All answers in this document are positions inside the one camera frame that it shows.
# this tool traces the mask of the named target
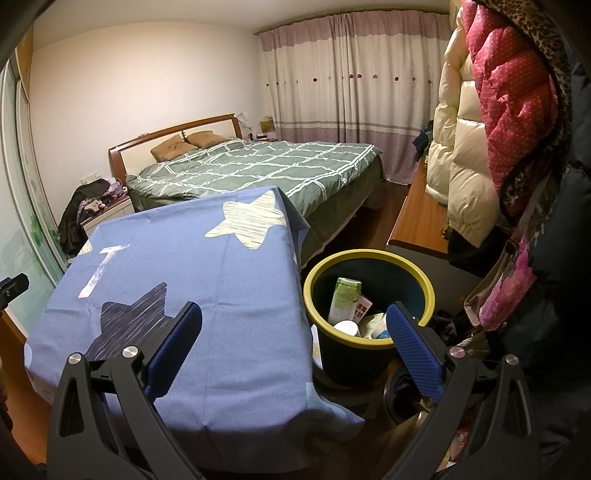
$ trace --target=white wall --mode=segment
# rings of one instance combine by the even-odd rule
[[[80,179],[111,176],[108,149],[199,118],[264,114],[258,39],[189,22],[119,25],[37,50],[31,127],[59,222]]]

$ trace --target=yellow star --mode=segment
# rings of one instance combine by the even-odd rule
[[[275,208],[272,190],[263,193],[251,203],[224,202],[225,220],[205,234],[206,237],[236,235],[245,247],[256,250],[265,241],[273,225],[285,225],[283,212]]]

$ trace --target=small box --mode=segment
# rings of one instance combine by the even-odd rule
[[[275,131],[275,124],[270,116],[267,116],[261,120],[261,132],[267,134]]]

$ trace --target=star pattern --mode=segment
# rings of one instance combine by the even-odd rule
[[[89,362],[113,358],[129,345],[140,346],[153,328],[166,325],[172,317],[164,314],[166,283],[157,285],[132,305],[114,301],[103,304],[100,335],[85,357]]]
[[[236,235],[242,244],[251,249],[259,248],[269,228],[273,225],[285,225],[285,215],[275,208],[275,194],[272,190],[263,193],[251,203],[224,202],[224,220],[205,234],[205,237]]]

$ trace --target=black jacket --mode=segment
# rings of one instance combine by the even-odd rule
[[[107,180],[99,179],[81,185],[74,191],[57,227],[60,232],[60,244],[66,255],[77,255],[88,240],[82,225],[78,223],[78,208],[81,202],[88,198],[103,196],[110,186]]]

